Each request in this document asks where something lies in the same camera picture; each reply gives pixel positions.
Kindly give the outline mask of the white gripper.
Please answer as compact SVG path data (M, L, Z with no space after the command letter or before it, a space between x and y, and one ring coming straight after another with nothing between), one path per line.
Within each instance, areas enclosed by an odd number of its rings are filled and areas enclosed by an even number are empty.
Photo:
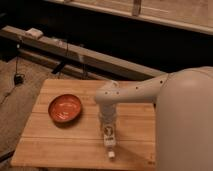
M103 124L112 124L116 121L116 105L100 105L99 120Z

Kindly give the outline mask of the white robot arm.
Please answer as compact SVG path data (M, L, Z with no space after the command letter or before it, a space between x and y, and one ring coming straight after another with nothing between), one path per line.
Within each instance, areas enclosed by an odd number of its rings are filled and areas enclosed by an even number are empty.
M100 121L116 119L119 103L156 105L156 171L213 171L213 67L188 68L95 94Z

